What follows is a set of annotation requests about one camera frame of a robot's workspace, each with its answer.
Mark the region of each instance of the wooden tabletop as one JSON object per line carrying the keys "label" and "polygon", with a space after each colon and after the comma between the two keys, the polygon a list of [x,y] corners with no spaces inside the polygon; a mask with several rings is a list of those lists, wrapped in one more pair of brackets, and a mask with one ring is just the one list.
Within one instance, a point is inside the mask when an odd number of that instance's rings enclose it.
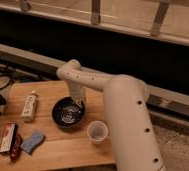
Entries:
{"label": "wooden tabletop", "polygon": [[[37,108],[34,121],[24,123],[20,115],[27,95],[36,90]],[[90,143],[87,125],[94,120],[105,121],[102,93],[86,89],[85,118],[78,129],[62,131],[52,120],[52,108],[61,98],[68,96],[63,81],[18,83],[11,88],[4,113],[0,116],[0,144],[5,124],[16,122],[23,139],[35,129],[45,134],[45,141],[28,155],[21,151],[19,160],[9,164],[9,156],[0,154],[0,170],[51,170],[114,163],[110,138],[96,146]]]}

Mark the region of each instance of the paper cup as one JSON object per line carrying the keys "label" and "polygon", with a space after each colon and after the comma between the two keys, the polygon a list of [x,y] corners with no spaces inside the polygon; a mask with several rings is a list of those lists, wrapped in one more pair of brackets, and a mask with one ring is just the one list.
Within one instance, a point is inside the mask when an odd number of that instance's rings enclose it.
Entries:
{"label": "paper cup", "polygon": [[93,144],[100,144],[108,135],[108,127],[102,121],[93,121],[87,127],[87,135]]}

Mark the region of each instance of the small bottle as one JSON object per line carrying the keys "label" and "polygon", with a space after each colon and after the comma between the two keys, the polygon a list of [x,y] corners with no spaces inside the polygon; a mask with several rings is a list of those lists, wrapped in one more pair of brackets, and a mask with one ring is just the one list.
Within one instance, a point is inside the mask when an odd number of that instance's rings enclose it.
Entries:
{"label": "small bottle", "polygon": [[24,122],[31,122],[34,119],[35,107],[36,107],[36,92],[31,91],[30,95],[27,96],[21,118]]}

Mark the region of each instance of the bowl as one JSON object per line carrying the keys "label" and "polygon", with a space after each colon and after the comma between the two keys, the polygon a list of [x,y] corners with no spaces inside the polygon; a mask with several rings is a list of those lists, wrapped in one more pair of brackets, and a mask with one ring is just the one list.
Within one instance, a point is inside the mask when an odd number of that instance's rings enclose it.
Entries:
{"label": "bowl", "polygon": [[59,100],[53,107],[52,118],[60,128],[72,128],[83,119],[85,105],[78,106],[71,97]]}

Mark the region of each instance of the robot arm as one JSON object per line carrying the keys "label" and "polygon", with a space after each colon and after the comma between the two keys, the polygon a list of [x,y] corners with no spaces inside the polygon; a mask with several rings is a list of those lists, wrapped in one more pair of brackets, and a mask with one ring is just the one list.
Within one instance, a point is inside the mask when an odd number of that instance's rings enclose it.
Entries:
{"label": "robot arm", "polygon": [[[80,71],[71,60],[57,70],[69,91],[83,86],[103,92],[107,123],[119,171],[163,171],[163,160],[146,108],[146,84],[128,75],[94,74]],[[75,92],[75,101],[83,100],[83,91]]]}

